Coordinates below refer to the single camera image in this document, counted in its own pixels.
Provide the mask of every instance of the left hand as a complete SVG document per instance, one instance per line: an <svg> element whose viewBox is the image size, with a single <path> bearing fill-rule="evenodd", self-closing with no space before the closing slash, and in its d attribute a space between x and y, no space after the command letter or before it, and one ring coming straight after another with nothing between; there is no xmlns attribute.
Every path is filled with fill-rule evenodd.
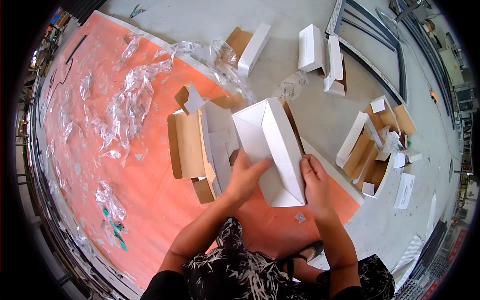
<svg viewBox="0 0 480 300"><path fill-rule="evenodd" d="M268 156L252 166L243 148L240 149L233 164L232 177L223 194L240 208L250 198L258 184L258 179L272 166L272 163L273 159Z"/></svg>

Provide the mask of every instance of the person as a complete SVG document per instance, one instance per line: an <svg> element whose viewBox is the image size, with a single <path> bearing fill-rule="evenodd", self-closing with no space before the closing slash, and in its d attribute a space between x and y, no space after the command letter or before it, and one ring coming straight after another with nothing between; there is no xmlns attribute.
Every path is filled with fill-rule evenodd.
<svg viewBox="0 0 480 300"><path fill-rule="evenodd" d="M302 156L300 169L306 205L322 241L278 262L245 249L234 215L271 165L267 157L252 166L240 150L226 191L180 231L141 300L393 297L395 282L381 260L372 255L357 261L353 243L329 202L328 175L312 155ZM205 254L214 240L218 247ZM328 271L307 263L323 250Z"/></svg>

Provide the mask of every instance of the red sign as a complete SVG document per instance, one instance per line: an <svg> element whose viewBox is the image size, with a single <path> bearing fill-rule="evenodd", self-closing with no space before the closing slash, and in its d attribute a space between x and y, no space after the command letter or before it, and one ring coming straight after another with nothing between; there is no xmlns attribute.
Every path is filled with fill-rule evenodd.
<svg viewBox="0 0 480 300"><path fill-rule="evenodd" d="M448 256L449 265L453 262L456 255L458 254L458 250L460 250L460 246L462 245L462 242L465 239L466 234L467 234L467 231L465 229L460 230L460 233L458 234L455 245L453 246L453 249L450 252L450 255Z"/></svg>

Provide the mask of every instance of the sandal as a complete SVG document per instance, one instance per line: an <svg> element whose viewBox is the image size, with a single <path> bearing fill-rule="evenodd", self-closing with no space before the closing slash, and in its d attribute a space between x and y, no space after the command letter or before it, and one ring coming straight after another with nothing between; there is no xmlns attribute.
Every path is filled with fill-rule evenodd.
<svg viewBox="0 0 480 300"><path fill-rule="evenodd" d="M315 253L313 254L312 258L309 259L309 260L307 259L307 257L300 254L307 249L315 250ZM314 241L313 243L311 243L310 245L308 245L307 247L303 248L302 250L298 251L297 253L295 253L295 254L287 257L287 258L284 258L284 259L282 259L282 260L280 260L276 263L276 266L277 266L277 268L280 272L283 272L282 271L283 266L285 264L287 264L287 274L288 274L288 281L289 281L288 285L287 285L287 293L288 294L291 294L293 292L293 259L294 258L302 258L306 262L309 262L312 259L314 259L315 257L317 257L318 255L320 255L320 253L322 253L323 250L324 250L324 242L321 241L321 240L317 240L317 241Z"/></svg>

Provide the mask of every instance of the right hand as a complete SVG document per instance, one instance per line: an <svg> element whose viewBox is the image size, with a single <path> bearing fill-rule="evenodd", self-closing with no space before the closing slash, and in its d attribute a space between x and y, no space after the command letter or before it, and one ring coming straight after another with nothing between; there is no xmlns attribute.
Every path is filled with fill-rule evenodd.
<svg viewBox="0 0 480 300"><path fill-rule="evenodd" d="M306 207L316 217L330 210L328 195L328 175L316 157L311 154L302 155L300 170L307 184L305 188Z"/></svg>

